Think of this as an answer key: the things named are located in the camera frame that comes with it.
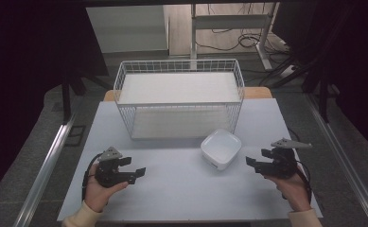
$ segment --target human hand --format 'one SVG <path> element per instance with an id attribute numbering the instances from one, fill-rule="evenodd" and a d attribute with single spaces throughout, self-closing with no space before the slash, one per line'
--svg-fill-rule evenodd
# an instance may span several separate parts
<path id="1" fill-rule="evenodd" d="M 294 174 L 289 179 L 279 179 L 267 175 L 263 176 L 277 185 L 277 189 L 280 190 L 283 196 L 288 200 L 293 211 L 301 212 L 311 209 L 305 184 L 298 174 Z"/>
<path id="2" fill-rule="evenodd" d="M 97 166 L 98 164 L 94 164 L 90 167 L 85 202 L 93 211 L 100 213 L 102 212 L 104 206 L 107 205 L 108 200 L 113 193 L 126 188 L 129 184 L 124 182 L 109 188 L 101 186 L 95 178 Z"/>

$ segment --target cable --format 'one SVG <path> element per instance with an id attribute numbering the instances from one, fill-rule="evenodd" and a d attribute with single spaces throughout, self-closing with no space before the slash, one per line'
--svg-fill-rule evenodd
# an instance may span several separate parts
<path id="1" fill-rule="evenodd" d="M 196 42 L 196 45 L 201 46 L 201 47 L 207 47 L 207 48 L 212 48 L 212 49 L 216 49 L 216 50 L 221 50 L 221 51 L 230 51 L 230 50 L 233 50 L 233 49 L 237 48 L 239 45 L 241 45 L 242 47 L 245 47 L 245 48 L 251 48 L 251 47 L 256 46 L 256 44 L 258 42 L 258 39 L 255 38 L 255 37 L 252 37 L 252 36 L 248 36 L 248 35 L 249 35 L 248 33 L 240 35 L 237 38 L 237 44 L 235 46 L 233 46 L 231 48 L 227 48 L 227 49 L 217 48 L 217 47 L 214 47 L 214 46 L 211 46 L 211 45 L 198 44 L 198 42 Z M 256 42 L 254 42 L 253 44 L 250 44 L 250 45 L 246 45 L 246 44 L 242 43 L 244 40 L 254 40 Z"/>
<path id="2" fill-rule="evenodd" d="M 285 69 L 286 67 L 290 66 L 290 64 L 294 61 L 294 57 L 290 56 L 289 58 L 287 58 L 285 61 L 283 61 L 282 63 L 280 63 L 273 71 L 271 71 L 264 79 L 262 79 L 259 82 L 259 86 L 264 86 L 264 84 L 271 79 L 273 76 L 277 76 L 280 75 Z"/>
<path id="3" fill-rule="evenodd" d="M 240 69 L 240 71 L 252 72 L 252 73 L 270 73 L 269 71 L 256 71 L 256 70 L 252 70 L 252 69 Z"/>
<path id="4" fill-rule="evenodd" d="M 301 161 L 296 161 L 297 163 L 299 163 L 300 165 L 302 165 L 302 167 L 307 171 L 307 179 L 310 182 L 311 181 L 311 176 L 310 176 L 310 171 L 308 170 L 308 167 L 302 163 Z"/>
<path id="5" fill-rule="evenodd" d="M 239 14 L 242 11 L 242 9 L 243 9 L 243 14 L 245 14 L 245 3 L 242 4 L 242 7 L 239 9 L 239 11 L 237 12 L 237 14 Z M 210 10 L 213 11 L 213 9 L 211 8 L 211 4 L 207 4 L 207 12 L 208 12 L 209 15 L 211 15 Z M 216 31 L 214 29 L 211 29 L 211 31 L 213 33 L 216 33 L 216 34 L 218 34 L 218 33 L 224 33 L 224 32 L 230 31 L 230 30 L 232 30 L 232 29 L 230 28 L 230 29 L 219 30 L 219 31 Z"/>
<path id="6" fill-rule="evenodd" d="M 287 53 L 270 53 L 269 54 L 269 60 L 272 61 L 272 62 L 275 62 L 275 63 L 282 63 L 283 61 L 274 60 L 272 58 L 272 56 L 274 56 L 274 55 L 286 55 L 286 56 L 289 56 L 289 54 L 287 54 Z"/>
<path id="7" fill-rule="evenodd" d="M 289 132 L 291 132 L 293 135 L 295 135 L 296 140 L 298 142 L 301 142 L 301 139 L 299 138 L 299 135 L 294 130 L 292 130 L 290 127 L 287 127 L 287 129 L 288 129 Z"/>
<path id="8" fill-rule="evenodd" d="M 281 50 L 275 49 L 274 46 L 272 46 L 272 43 L 270 42 L 270 40 L 268 38 L 266 38 L 266 41 L 267 41 L 267 43 L 269 44 L 270 47 L 268 47 L 268 46 L 265 46 L 265 47 L 268 48 L 268 49 L 272 49 L 273 51 L 275 51 L 275 52 L 272 52 L 272 53 L 289 54 L 288 51 L 281 51 Z"/>
<path id="9" fill-rule="evenodd" d="M 253 3 L 249 4 L 248 14 L 254 14 L 254 4 Z"/>
<path id="10" fill-rule="evenodd" d="M 298 174 L 298 176 L 301 178 L 302 182 L 304 182 L 305 190 L 307 191 L 308 202 L 309 202 L 309 204 L 311 204 L 312 189 L 311 189 L 311 186 L 310 186 L 310 174 L 308 172 L 308 168 L 306 167 L 309 180 L 307 179 L 305 174 L 301 171 L 301 169 L 298 168 L 297 163 L 300 163 L 302 166 L 305 166 L 303 163 L 301 163 L 297 160 L 295 160 L 295 162 L 293 163 L 290 160 L 288 160 L 287 157 L 285 157 L 284 155 L 281 155 L 281 154 L 277 154 L 277 156 L 281 157 L 282 159 L 287 161 L 287 163 L 291 164 L 291 167 L 293 168 L 293 170 L 295 170 L 296 174 Z"/>
<path id="11" fill-rule="evenodd" d="M 251 82 L 253 80 L 262 79 L 262 78 L 264 78 L 264 77 L 259 77 L 259 78 L 254 78 L 254 79 L 247 79 L 247 80 L 244 80 L 243 82 L 247 83 L 247 82 Z"/>
<path id="12" fill-rule="evenodd" d="M 98 155 L 96 155 L 92 161 L 90 162 L 89 166 L 87 167 L 86 171 L 84 172 L 84 176 L 83 176 L 83 182 L 82 182 L 82 200 L 84 201 L 84 198 L 86 196 L 86 187 L 87 187 L 87 182 L 89 180 L 89 171 L 90 168 L 92 167 L 92 164 L 95 162 L 95 160 L 101 156 L 102 153 L 99 153 Z"/>

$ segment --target white wire basket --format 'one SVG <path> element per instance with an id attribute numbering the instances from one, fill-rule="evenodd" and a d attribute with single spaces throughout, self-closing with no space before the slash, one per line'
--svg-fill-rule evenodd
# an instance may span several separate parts
<path id="1" fill-rule="evenodd" d="M 132 139 L 234 133 L 244 96 L 237 60 L 123 61 L 114 99 Z"/>

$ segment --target white wall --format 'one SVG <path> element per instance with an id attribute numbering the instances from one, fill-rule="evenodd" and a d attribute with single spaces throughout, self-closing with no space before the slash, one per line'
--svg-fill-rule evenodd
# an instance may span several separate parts
<path id="1" fill-rule="evenodd" d="M 163 6 L 86 10 L 102 53 L 167 50 Z"/>

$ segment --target white table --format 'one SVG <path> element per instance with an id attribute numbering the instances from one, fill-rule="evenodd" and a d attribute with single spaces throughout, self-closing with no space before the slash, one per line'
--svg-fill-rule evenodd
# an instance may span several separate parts
<path id="1" fill-rule="evenodd" d="M 275 185 L 246 165 L 245 156 L 271 162 L 261 148 L 289 138 L 274 98 L 245 99 L 235 135 L 236 159 L 223 171 L 207 164 L 201 139 L 132 141 L 114 102 L 101 102 L 58 220 L 81 205 L 83 173 L 93 157 L 113 146 L 132 157 L 120 171 L 146 167 L 146 175 L 113 195 L 101 220 L 115 222 L 250 221 L 287 218 L 288 202 Z M 321 211 L 313 197 L 312 207 Z"/>

